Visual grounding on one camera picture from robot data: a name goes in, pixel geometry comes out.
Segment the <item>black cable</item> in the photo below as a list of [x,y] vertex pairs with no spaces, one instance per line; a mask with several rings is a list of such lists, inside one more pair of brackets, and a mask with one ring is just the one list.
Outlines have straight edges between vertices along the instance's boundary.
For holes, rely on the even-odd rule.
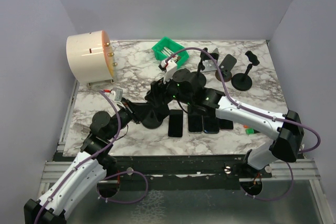
[[119,139],[122,139],[124,136],[126,136],[126,134],[128,133],[128,124],[126,124],[127,130],[126,133],[123,134],[121,137],[119,137],[116,141],[118,141]]
[[177,101],[177,103],[178,103],[178,105],[180,106],[180,108],[181,108],[181,110],[183,110],[184,111],[184,113],[186,113],[186,114],[188,114],[188,112],[182,107],[182,105],[180,104],[180,102],[179,101]]

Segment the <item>metal frame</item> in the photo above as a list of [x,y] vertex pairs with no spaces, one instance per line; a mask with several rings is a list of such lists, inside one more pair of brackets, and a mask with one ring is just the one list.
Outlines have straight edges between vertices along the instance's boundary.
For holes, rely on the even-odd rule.
[[[65,148],[66,136],[69,131],[71,116],[79,89],[79,82],[75,81],[72,89],[72,95],[68,104],[68,109],[62,130],[60,133],[59,143],[56,152],[62,153]],[[46,162],[45,169],[41,178],[40,188],[37,197],[39,198],[49,186],[55,183],[65,170],[69,167],[71,162]],[[315,197],[320,216],[323,224],[335,224],[331,214],[327,198],[321,187],[321,176],[312,159],[298,159],[297,162],[290,164],[295,180],[309,180],[313,195]],[[290,172],[285,162],[277,161],[270,164],[272,168],[272,178],[263,178],[264,181],[268,180],[290,180]],[[240,182],[249,181],[249,179],[240,179]],[[100,183],[115,183],[115,180],[101,181]]]

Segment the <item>white cylindrical container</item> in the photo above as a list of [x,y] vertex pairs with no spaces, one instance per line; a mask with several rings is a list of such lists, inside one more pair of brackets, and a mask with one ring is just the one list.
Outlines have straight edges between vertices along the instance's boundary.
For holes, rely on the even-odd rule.
[[114,53],[105,31],[69,36],[67,58],[80,83],[113,80]]

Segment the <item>gray floor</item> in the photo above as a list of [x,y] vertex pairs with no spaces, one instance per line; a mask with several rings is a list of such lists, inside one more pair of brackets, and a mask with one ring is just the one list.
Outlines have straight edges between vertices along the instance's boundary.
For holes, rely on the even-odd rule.
[[[264,182],[263,197],[281,195],[289,181]],[[115,198],[130,200],[142,192],[119,192]],[[150,191],[133,205],[105,203],[92,190],[76,207],[68,224],[217,224],[217,223],[322,223],[308,180],[296,181],[292,193],[277,202],[261,202],[242,191]]]

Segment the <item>round black base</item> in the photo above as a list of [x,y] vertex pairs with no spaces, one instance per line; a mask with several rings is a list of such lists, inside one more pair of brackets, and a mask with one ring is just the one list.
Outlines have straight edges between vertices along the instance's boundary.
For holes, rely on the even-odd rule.
[[147,129],[156,129],[157,127],[161,126],[163,121],[159,121],[154,113],[151,111],[144,120],[142,120],[142,125]]
[[245,79],[242,81],[241,78],[243,76],[243,73],[235,74],[231,79],[231,83],[235,89],[240,91],[247,91],[252,87],[252,79],[250,76],[246,76]]
[[206,78],[205,78],[204,74],[199,73],[198,82],[200,83],[201,87],[204,87],[206,85]]
[[[222,76],[223,76],[224,82],[228,82],[228,81],[230,81],[232,79],[232,73],[231,72],[229,74],[227,74],[227,75],[223,75],[222,74]],[[216,77],[216,79],[218,81],[221,81],[221,79],[219,77],[219,74],[218,74],[218,71],[216,71],[215,77]]]
[[253,181],[249,182],[240,182],[242,189],[250,195],[258,195],[262,191],[262,182],[256,181],[256,184],[253,184]]

